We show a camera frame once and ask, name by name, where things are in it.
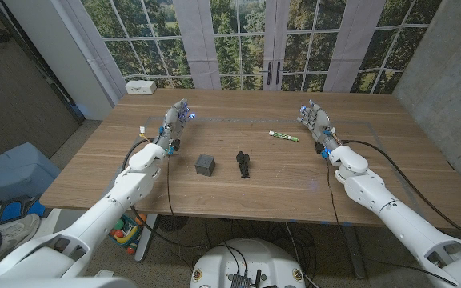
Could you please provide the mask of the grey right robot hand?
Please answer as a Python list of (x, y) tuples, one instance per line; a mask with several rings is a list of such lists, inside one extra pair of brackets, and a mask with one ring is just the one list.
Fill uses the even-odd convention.
[(318, 104), (310, 100), (308, 106), (301, 106), (299, 113), (297, 121), (311, 132), (316, 151), (324, 158), (342, 145), (327, 113)]

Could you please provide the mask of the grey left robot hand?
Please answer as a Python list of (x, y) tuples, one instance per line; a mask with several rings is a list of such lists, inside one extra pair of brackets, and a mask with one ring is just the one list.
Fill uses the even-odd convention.
[(185, 125), (193, 118), (195, 118), (195, 113), (190, 112), (186, 98), (176, 102), (167, 110), (163, 123), (159, 127), (158, 137), (153, 143), (164, 150), (174, 150), (173, 142), (180, 139)]

